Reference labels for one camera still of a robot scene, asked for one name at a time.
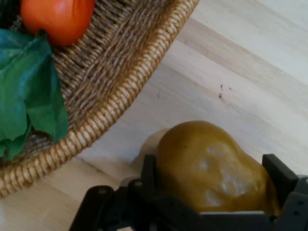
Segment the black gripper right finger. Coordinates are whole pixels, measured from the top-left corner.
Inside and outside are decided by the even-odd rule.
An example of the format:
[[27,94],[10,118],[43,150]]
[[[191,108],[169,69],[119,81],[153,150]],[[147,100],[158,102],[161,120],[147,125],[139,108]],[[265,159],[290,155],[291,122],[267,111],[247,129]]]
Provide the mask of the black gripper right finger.
[[308,229],[308,177],[299,177],[276,155],[264,154],[262,166],[274,183],[281,214],[274,222],[275,231]]

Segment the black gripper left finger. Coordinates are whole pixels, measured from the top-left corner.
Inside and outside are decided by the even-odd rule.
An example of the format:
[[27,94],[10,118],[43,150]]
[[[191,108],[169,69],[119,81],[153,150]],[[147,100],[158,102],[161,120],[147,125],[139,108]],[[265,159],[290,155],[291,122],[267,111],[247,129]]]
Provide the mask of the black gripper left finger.
[[141,176],[127,186],[88,189],[71,231],[199,231],[201,217],[156,186],[156,157],[147,155]]

